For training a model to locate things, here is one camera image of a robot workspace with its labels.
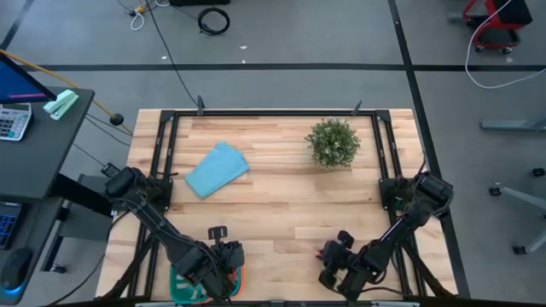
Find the desk monitor blue screen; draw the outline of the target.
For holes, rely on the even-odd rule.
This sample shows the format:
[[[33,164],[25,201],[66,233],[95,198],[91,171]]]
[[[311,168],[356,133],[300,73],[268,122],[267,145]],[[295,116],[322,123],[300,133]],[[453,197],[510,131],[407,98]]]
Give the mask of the desk monitor blue screen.
[[[0,104],[55,100],[54,93],[0,51]]]

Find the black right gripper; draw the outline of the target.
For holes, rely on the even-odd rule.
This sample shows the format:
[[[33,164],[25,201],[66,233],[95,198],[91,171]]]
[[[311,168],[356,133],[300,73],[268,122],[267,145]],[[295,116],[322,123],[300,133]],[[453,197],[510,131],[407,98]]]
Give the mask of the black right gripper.
[[[352,255],[351,249],[344,248],[337,240],[327,241],[323,249],[319,250],[319,260],[323,264],[318,277],[319,282],[326,288],[333,289],[337,272],[349,268]]]

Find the mint green stapler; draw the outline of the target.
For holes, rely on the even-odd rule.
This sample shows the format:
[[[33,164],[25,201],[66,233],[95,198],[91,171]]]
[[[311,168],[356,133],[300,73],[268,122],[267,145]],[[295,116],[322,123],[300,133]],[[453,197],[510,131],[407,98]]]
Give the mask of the mint green stapler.
[[[59,120],[71,108],[78,99],[78,95],[72,90],[64,90],[55,101],[50,101],[43,106],[43,110],[53,120]]]

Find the green plastic tupperware container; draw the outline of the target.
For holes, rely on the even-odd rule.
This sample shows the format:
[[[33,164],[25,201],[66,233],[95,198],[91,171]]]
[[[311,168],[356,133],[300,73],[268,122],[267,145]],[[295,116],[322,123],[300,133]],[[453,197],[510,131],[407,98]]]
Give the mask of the green plastic tupperware container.
[[[234,297],[238,289],[237,273],[238,269],[236,270],[235,289],[230,294],[231,298]],[[176,304],[205,304],[212,302],[212,297],[208,296],[202,285],[192,286],[173,267],[170,267],[169,289],[171,299]]]

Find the grey desk base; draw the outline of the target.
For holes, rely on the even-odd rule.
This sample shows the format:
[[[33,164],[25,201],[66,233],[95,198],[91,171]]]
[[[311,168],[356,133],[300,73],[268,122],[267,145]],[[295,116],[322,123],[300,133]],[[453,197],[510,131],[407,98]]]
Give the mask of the grey desk base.
[[[61,208],[56,216],[58,226],[52,231],[52,241],[46,249],[41,271],[64,274],[66,265],[58,265],[55,258],[66,238],[80,240],[107,239],[107,229],[113,220],[111,206],[103,196],[106,177],[80,175],[78,180],[59,174],[51,193],[59,196]]]

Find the black desk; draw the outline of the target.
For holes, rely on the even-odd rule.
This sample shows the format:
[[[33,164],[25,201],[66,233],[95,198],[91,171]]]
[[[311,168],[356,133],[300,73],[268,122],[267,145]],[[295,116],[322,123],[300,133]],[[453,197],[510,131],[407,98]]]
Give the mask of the black desk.
[[[94,90],[75,90],[76,102],[58,120],[32,104],[33,121],[18,142],[0,141],[0,200],[32,203],[43,200],[59,174],[83,123]]]

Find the black computer mouse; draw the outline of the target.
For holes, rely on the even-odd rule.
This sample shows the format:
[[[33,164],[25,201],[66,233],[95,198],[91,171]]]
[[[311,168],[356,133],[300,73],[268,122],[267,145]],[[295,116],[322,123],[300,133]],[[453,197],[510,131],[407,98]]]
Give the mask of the black computer mouse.
[[[26,278],[31,260],[31,249],[23,247],[13,251],[0,270],[0,287],[7,292],[18,290]]]

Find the grey wheeled chair base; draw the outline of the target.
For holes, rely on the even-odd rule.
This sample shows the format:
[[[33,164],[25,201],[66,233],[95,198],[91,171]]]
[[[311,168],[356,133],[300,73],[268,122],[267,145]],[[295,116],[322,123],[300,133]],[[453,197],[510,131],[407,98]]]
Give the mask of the grey wheeled chair base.
[[[531,174],[534,177],[546,177],[546,169],[544,168],[533,168]],[[518,200],[522,200],[527,204],[533,205],[540,209],[543,209],[546,212],[546,200],[539,198],[537,196],[526,194],[518,190],[507,188],[507,187],[493,187],[488,189],[490,196],[500,196],[506,194],[512,196]],[[536,236],[529,244],[524,246],[512,246],[512,251],[515,255],[525,255],[528,253],[535,252],[540,247],[546,244],[546,228]]]

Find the black aluminium table frame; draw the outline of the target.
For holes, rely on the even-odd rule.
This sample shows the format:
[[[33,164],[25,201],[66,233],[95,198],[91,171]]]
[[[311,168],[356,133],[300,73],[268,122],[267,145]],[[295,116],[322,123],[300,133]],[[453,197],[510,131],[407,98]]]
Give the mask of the black aluminium table frame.
[[[324,170],[313,162],[306,137],[332,118],[348,123],[361,146],[350,167]],[[241,151],[249,170],[202,199],[184,178],[219,142]],[[171,173],[166,215],[181,232],[203,240],[211,226],[226,226],[228,237],[241,242],[240,299],[337,303],[340,296],[319,283],[316,251],[341,230],[356,246],[379,237],[390,224],[379,181],[412,177],[423,158],[409,109],[181,109],[176,121],[143,109],[128,163]]]

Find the black keyboard blue backlight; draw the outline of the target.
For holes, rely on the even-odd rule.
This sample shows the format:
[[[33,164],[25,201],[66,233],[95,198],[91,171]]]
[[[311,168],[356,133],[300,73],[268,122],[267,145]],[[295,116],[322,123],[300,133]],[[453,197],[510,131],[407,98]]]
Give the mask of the black keyboard blue backlight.
[[[8,250],[20,222],[22,204],[0,201],[0,250]]]

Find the black keyboard tray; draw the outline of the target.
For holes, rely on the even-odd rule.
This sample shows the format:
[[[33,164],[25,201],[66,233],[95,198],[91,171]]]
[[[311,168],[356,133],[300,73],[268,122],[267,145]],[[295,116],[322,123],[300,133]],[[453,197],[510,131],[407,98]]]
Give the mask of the black keyboard tray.
[[[8,250],[0,250],[0,270],[9,255],[23,247],[32,250],[32,260],[26,278],[18,290],[7,292],[0,287],[0,305],[17,305],[22,299],[61,208],[61,201],[60,198],[49,197],[41,203],[22,206],[15,237]]]

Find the light blue folded cloth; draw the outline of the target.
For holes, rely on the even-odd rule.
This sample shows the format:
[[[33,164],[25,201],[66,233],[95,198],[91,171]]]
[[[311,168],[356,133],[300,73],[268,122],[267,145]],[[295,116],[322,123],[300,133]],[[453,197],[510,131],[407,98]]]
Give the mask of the light blue folded cloth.
[[[218,142],[184,180],[203,200],[249,170],[242,152]]]

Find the grey table leg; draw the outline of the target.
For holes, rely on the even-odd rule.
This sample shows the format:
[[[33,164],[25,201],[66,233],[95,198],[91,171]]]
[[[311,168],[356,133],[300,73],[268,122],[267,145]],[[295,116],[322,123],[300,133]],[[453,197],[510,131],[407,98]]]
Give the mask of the grey table leg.
[[[479,127],[484,130],[546,131],[544,119],[483,119]]]

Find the black floor box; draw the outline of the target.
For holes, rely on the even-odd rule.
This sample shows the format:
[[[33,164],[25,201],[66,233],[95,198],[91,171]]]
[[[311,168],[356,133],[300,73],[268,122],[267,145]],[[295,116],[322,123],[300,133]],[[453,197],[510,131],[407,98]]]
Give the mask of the black floor box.
[[[197,5],[227,5],[231,0],[168,0],[170,5],[176,7]]]

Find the white calculator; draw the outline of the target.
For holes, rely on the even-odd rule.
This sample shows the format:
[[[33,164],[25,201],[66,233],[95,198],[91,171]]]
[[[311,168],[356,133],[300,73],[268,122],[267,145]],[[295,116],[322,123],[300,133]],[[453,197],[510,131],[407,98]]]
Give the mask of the white calculator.
[[[32,120],[30,103],[0,104],[0,140],[21,141]]]

